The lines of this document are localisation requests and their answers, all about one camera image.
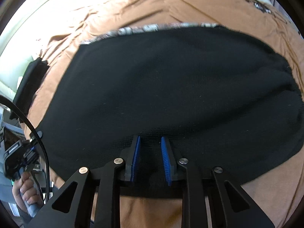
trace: black knit fabric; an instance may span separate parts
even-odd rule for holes
[[[285,58],[258,39],[173,29],[81,45],[38,130],[64,180],[140,135],[140,191],[126,193],[159,197],[161,136],[201,168],[222,166],[245,183],[301,149],[303,102]]]

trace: hand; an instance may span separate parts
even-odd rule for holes
[[[40,195],[37,194],[37,190],[34,188],[34,182],[30,179],[29,172],[23,172],[21,178],[14,182],[12,192],[16,204],[24,212],[27,212],[27,209],[23,201],[27,201],[29,205],[34,203],[40,206],[43,205]]]

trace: bed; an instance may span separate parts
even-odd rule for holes
[[[33,59],[41,57],[50,66],[29,109],[28,118],[37,127],[52,100],[58,83],[83,40],[127,26],[174,22],[218,23],[252,35],[284,56],[304,99],[304,40],[276,8],[270,12],[256,4],[266,0],[87,0],[85,6],[58,20],[55,32],[37,40]],[[29,129],[24,128],[29,136]],[[282,227],[304,196],[304,148],[288,161],[242,187]],[[53,170],[57,187],[64,181]],[[122,227],[180,227],[181,200],[121,197]]]

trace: handle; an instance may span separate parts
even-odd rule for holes
[[[24,172],[24,168],[23,167],[21,167],[21,169],[19,170],[19,173],[20,173],[20,177],[21,177],[21,175],[22,175],[22,173]],[[33,218],[33,217],[35,217],[35,215],[38,213],[38,211],[41,209],[41,207],[40,206],[38,206],[37,204],[31,204],[31,205],[29,205],[28,203],[27,203],[27,201],[23,201],[24,202],[24,204],[25,204],[25,206],[26,206],[26,209],[27,209],[27,211],[28,211],[28,214]]]

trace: gray handle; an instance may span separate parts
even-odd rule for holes
[[[32,204],[32,205],[29,205],[27,203],[27,201],[23,201],[25,206],[26,206],[26,209],[29,213],[29,215],[33,218],[35,217],[35,215],[38,213],[38,211],[40,210],[41,207],[39,207],[37,204]]]

